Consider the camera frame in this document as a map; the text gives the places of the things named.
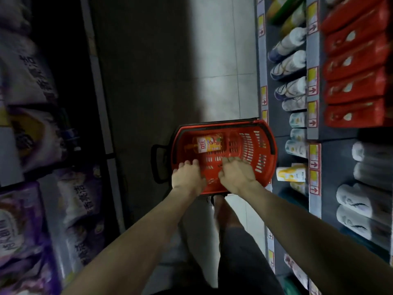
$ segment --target forearm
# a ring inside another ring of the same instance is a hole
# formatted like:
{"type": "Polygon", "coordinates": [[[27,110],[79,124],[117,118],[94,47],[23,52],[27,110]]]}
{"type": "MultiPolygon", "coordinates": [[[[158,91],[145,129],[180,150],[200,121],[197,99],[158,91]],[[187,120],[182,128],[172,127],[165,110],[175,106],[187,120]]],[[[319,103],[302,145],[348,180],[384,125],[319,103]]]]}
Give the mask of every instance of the forearm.
{"type": "Polygon", "coordinates": [[[390,292],[393,271],[365,247],[303,209],[249,185],[240,194],[323,294],[390,292]]]}
{"type": "Polygon", "coordinates": [[[194,198],[173,189],[87,265],[63,295],[139,294],[194,198]]]}

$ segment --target aisle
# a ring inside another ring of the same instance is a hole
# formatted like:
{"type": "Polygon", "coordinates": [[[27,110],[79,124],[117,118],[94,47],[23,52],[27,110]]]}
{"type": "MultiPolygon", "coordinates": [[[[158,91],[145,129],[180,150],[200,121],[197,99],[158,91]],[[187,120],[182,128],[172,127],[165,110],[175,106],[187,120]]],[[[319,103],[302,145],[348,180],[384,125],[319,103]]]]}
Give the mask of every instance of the aisle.
{"type": "MultiPolygon", "coordinates": [[[[153,180],[152,144],[167,144],[180,124],[258,117],[254,0],[91,0],[91,9],[124,202],[137,220],[168,188],[153,180]]],[[[261,221],[232,202],[264,252],[261,221]]],[[[216,286],[212,213],[196,201],[185,223],[216,286]]]]}

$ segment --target person's left hand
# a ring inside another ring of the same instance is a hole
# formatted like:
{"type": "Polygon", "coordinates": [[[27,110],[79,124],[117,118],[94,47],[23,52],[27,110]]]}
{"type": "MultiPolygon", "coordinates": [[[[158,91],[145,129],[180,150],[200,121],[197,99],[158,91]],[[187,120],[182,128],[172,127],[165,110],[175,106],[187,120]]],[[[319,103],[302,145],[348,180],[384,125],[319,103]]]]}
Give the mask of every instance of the person's left hand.
{"type": "Polygon", "coordinates": [[[197,159],[194,159],[193,164],[189,160],[179,163],[179,169],[173,170],[172,187],[184,189],[195,197],[200,195],[206,187],[206,178],[202,178],[200,174],[197,159]]]}

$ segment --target person's left arm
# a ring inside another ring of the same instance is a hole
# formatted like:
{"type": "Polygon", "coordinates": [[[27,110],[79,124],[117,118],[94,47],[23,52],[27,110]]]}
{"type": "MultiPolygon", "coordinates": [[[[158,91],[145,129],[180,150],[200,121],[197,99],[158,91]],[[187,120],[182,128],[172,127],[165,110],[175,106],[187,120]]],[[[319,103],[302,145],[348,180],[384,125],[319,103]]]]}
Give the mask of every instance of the person's left arm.
{"type": "Polygon", "coordinates": [[[105,248],[62,295],[140,294],[184,212],[206,186],[198,161],[179,164],[172,186],[159,205],[105,248]]]}

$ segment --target person's right arm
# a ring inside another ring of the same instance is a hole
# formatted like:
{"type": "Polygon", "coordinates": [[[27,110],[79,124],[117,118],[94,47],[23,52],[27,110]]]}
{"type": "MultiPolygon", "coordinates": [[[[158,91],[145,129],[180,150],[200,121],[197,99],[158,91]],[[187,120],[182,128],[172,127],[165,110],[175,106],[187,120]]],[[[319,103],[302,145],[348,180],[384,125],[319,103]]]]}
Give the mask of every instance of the person's right arm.
{"type": "Polygon", "coordinates": [[[331,225],[274,195],[250,164],[223,158],[221,183],[246,200],[323,295],[391,294],[393,268],[331,225]]]}

